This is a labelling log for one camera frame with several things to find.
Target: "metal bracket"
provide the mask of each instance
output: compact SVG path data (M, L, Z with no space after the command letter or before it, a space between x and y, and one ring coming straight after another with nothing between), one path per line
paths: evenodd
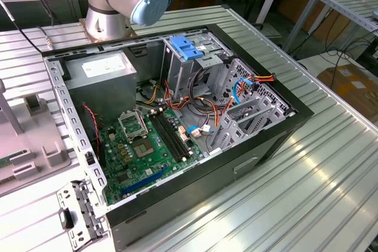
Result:
M56 193L62 228L69 235L73 251L95 242L109 229L105 217L95 217L90 187L90 181L71 181Z

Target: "blue connector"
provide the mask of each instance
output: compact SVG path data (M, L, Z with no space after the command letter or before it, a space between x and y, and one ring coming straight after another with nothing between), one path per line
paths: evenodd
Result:
M193 43L187 40L183 35L171 37L170 40L174 48L183 55L185 60L191 60L203 56L203 53L197 50Z
M168 167L166 166L166 167L162 168L160 171L158 171L157 173L155 173L155 174L153 174L153 175L151 175L151 176L149 176L149 177L147 177L147 178L145 178L141 181L138 181L136 184L133 184L129 187L122 189L120 191L120 194L126 195L127 193L131 193L132 191L137 190L140 187L143 187L144 185L149 184L150 182L159 179L160 177L163 176L164 171L166 171L167 169L168 169Z

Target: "ram slot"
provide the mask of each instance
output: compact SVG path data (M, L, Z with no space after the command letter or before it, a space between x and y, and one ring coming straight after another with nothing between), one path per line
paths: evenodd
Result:
M189 158L188 150L186 150L182 141L176 135L162 114L150 117L150 121L176 162L181 162L183 158Z
M170 125L170 123L167 121L167 119L163 115L160 115L159 119L160 119L161 124L163 125L163 127L165 129L169 129L167 131L168 135L171 136L171 139L175 142L176 147L179 148L181 154L183 156L185 156L186 158L188 158L189 157L188 150L185 148L182 140L177 136L175 130L172 129L172 126Z

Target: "metal rack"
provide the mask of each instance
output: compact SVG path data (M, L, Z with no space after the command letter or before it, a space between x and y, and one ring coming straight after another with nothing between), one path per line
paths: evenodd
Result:
M309 30L309 34L320 25L329 9L336 10L369 32L378 31L378 20L373 18L374 11L378 10L378 0L309 0L283 47L284 51L287 52L289 50L317 1L321 1L327 6L319 14L319 17Z
M378 233L378 129L231 9L167 12L138 35L218 24L315 115L275 157L195 208L128 247L129 251L364 251ZM59 47L88 42L79 24L46 28ZM42 47L44 35L25 32ZM70 150L62 172L0 198L0 247L12 251L70 251L57 211L56 190L83 171L72 151L41 57L15 31L0 33L0 77L17 104L38 93ZM114 251L104 237L84 249Z

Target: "blue pcie slot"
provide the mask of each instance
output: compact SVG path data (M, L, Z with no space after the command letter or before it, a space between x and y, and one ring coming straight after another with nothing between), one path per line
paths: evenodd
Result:
M166 166L161 171L159 171L159 172L157 172L157 173L155 173L155 174L153 174L153 175L151 175L151 176L149 176L149 177L147 177L147 178L145 178L145 179L143 179L141 181L138 181L136 184L133 184L133 185L131 185L129 187L126 187L126 188L122 189L120 191L120 194L121 195L126 195L127 193L131 193L132 191L137 190L140 187L143 187L144 185L146 185L146 184L148 184L148 183L150 183L152 181L155 181L155 180L159 179L160 177L163 176L164 171L166 171L167 169L168 169L168 167Z

